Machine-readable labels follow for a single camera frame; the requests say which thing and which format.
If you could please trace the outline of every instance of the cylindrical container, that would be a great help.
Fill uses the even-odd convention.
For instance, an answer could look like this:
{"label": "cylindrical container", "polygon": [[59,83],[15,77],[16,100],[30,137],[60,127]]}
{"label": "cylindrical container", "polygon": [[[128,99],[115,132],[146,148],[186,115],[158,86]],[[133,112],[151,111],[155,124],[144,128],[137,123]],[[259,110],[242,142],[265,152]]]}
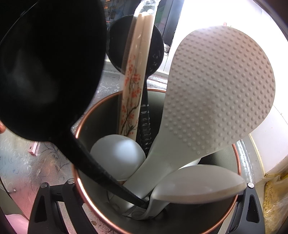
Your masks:
{"label": "cylindrical container", "polygon": [[[102,99],[85,114],[80,122],[76,137],[89,151],[101,137],[116,134],[118,98],[122,98],[121,95],[122,93],[118,92]],[[151,136],[154,139],[161,123],[165,92],[150,89],[148,97]],[[239,156],[233,145],[204,157],[200,164],[218,165],[241,174]],[[217,229],[231,212],[237,200],[235,196],[203,205],[169,204],[158,217],[137,221],[118,214],[109,204],[107,191],[83,172],[73,168],[73,173],[77,189],[84,202],[106,225],[123,234],[218,233]]]}

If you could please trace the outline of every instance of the kitchen wall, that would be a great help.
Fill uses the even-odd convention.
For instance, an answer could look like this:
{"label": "kitchen wall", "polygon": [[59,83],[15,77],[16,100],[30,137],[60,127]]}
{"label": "kitchen wall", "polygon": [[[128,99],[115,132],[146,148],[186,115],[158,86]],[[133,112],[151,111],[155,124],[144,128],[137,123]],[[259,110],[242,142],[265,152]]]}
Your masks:
{"label": "kitchen wall", "polygon": [[260,6],[253,0],[185,0],[171,49],[160,70],[169,72],[178,45],[190,32],[224,22],[253,38],[266,53],[274,71],[274,106],[263,123],[251,133],[264,171],[269,173],[278,163],[285,162],[288,155],[288,42]]}

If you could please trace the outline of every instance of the white rice paddle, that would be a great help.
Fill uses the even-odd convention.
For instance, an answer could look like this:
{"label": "white rice paddle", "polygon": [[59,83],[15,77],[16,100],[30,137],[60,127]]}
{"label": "white rice paddle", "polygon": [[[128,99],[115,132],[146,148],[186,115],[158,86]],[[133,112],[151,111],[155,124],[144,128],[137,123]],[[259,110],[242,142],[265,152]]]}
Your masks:
{"label": "white rice paddle", "polygon": [[[272,67],[253,39],[226,26],[192,32],[172,61],[157,139],[124,186],[144,198],[166,175],[231,146],[266,118],[274,95]],[[110,202],[121,214],[133,206]]]}
{"label": "white rice paddle", "polygon": [[133,211],[132,218],[157,216],[169,203],[204,204],[232,197],[246,188],[244,179],[226,168],[195,165],[174,171],[154,188],[146,212]]}

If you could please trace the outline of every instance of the pink object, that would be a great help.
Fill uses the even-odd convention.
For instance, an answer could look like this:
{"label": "pink object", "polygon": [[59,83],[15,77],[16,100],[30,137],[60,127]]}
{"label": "pink object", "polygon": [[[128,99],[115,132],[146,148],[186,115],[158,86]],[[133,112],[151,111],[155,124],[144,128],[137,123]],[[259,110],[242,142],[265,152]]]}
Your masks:
{"label": "pink object", "polygon": [[29,221],[20,214],[5,215],[17,234],[27,234]]}
{"label": "pink object", "polygon": [[5,132],[5,130],[6,130],[5,125],[0,121],[0,134]]}
{"label": "pink object", "polygon": [[28,152],[32,155],[32,156],[37,156],[37,146],[38,146],[38,142],[37,141],[33,141],[29,144],[29,149]]}

